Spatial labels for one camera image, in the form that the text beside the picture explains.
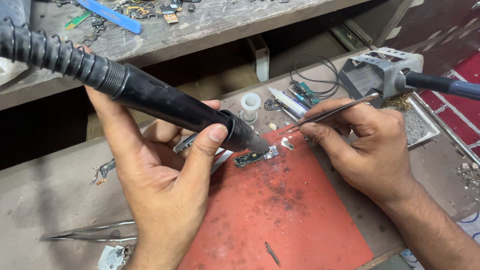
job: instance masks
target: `workbench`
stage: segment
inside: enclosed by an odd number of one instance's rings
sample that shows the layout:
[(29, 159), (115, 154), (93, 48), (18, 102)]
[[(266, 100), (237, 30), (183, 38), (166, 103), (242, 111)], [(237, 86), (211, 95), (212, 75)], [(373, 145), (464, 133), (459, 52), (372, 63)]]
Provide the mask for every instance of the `workbench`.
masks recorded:
[[(107, 29), (93, 42), (91, 49), (100, 56), (145, 67), (178, 56), (214, 47), (243, 37), (316, 17), (367, 0), (292, 0), (249, 2), (204, 0), (196, 3), (195, 12), (177, 12), (179, 22), (168, 25), (162, 18), (141, 20), (142, 32), (137, 35), (107, 21)], [(104, 1), (106, 6), (111, 1)], [(57, 7), (53, 2), (32, 2), (32, 30), (45, 29), (48, 36), (58, 34), (63, 39), (79, 42), (92, 32), (90, 18), (72, 30), (64, 25), (81, 15), (79, 7), (66, 4)], [(46, 97), (80, 86), (78, 81), (62, 78), (60, 74), (30, 67), (17, 78), (0, 86), (0, 110)]]
[[(340, 69), (350, 56), (363, 52), (365, 50), (352, 52), (332, 61)], [(335, 78), (328, 68), (320, 64), (303, 68), (300, 72), (310, 78)], [(303, 81), (295, 74), (294, 79)], [(285, 74), (265, 83), (281, 90), (286, 89), (289, 80)], [(315, 82), (307, 84), (316, 91), (331, 87)], [(223, 96), (221, 109), (239, 114), (240, 98), (248, 92), (257, 93), (262, 102), (272, 97), (266, 87), (257, 84)], [(347, 96), (347, 92), (341, 89), (334, 98)], [(258, 114), (259, 120), (253, 126), (261, 134), (271, 131), (267, 126), (269, 123), (284, 126), (288, 121), (287, 115), (275, 110), (259, 109)], [(144, 130), (149, 123), (139, 126)], [(444, 130), (435, 139), (409, 152), (412, 172), (446, 213), (459, 221), (480, 209), (480, 205), (475, 204), (479, 194), (471, 187), (465, 189), (461, 176), (455, 170), (461, 163), (471, 161), (457, 154)], [(359, 269), (369, 269), (405, 249), (400, 233), (389, 218), (331, 169), (332, 165), (321, 147), (311, 143), (309, 146), (373, 252), (373, 260)], [(33, 265), (49, 270), (96, 267), (105, 242), (39, 241), (38, 238), (44, 233), (112, 224), (132, 218), (116, 170), (108, 173), (106, 182), (90, 185), (94, 176), (92, 168), (111, 158), (108, 144), (102, 137), (0, 171), (0, 222), (3, 225), (0, 239), (8, 243), (1, 250), (6, 269), (31, 269)], [(128, 230), (122, 231), (122, 235), (135, 235), (135, 227)]]

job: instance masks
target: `left hand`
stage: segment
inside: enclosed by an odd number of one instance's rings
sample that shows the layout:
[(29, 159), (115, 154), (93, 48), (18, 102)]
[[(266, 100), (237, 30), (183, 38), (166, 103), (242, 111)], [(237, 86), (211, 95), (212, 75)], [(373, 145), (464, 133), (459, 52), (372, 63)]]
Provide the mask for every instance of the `left hand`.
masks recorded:
[[(129, 269), (176, 269), (187, 253), (205, 214), (210, 168), (228, 131), (213, 124), (179, 155), (172, 150), (193, 132), (155, 120), (140, 133), (128, 110), (85, 87), (116, 161), (123, 193), (138, 228)], [(218, 100), (205, 101), (218, 110)]]

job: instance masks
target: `right hand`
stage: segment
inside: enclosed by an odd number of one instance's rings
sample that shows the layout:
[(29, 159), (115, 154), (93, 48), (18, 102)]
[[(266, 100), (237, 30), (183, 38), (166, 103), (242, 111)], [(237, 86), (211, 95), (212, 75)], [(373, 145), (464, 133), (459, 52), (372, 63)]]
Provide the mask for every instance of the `right hand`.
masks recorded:
[[(322, 102), (305, 118), (348, 104), (348, 98)], [(359, 137), (348, 145), (332, 128)], [(300, 131), (320, 144), (332, 165), (354, 188), (377, 204), (401, 201), (418, 186), (410, 171), (407, 135), (402, 113), (378, 110), (365, 103), (340, 113), (327, 123), (306, 123)]]

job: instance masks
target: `red silicone mat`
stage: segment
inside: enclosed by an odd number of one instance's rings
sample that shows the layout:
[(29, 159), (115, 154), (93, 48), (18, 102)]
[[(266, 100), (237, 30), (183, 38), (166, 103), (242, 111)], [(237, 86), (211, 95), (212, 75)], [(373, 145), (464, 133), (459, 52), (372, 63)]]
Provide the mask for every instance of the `red silicone mat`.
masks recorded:
[(235, 167), (233, 153), (212, 175), (204, 222), (180, 270), (352, 270), (373, 258), (301, 133), (279, 155)]

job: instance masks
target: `circuit board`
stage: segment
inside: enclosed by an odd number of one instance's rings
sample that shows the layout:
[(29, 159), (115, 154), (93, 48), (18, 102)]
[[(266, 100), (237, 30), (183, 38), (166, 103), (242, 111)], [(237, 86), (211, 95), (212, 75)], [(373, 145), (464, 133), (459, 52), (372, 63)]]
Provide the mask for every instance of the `circuit board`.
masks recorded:
[(278, 151), (276, 149), (276, 146), (269, 146), (268, 147), (268, 152), (260, 155), (260, 154), (255, 154), (253, 152), (246, 153), (243, 156), (239, 156), (233, 159), (233, 162), (235, 163), (235, 166), (238, 168), (245, 167), (245, 165), (259, 161), (259, 160), (269, 160), (273, 158), (274, 156), (278, 156)]
[(304, 82), (299, 83), (298, 86), (296, 87), (296, 89), (299, 90), (301, 95), (304, 96), (305, 98), (307, 98), (308, 101), (310, 101), (310, 103), (312, 103), (313, 105), (320, 102), (320, 99), (317, 97), (315, 92), (310, 90), (310, 88), (307, 86), (306, 83), (304, 83)]
[(269, 98), (264, 103), (265, 110), (279, 110), (281, 107), (278, 102), (273, 101), (273, 99)]

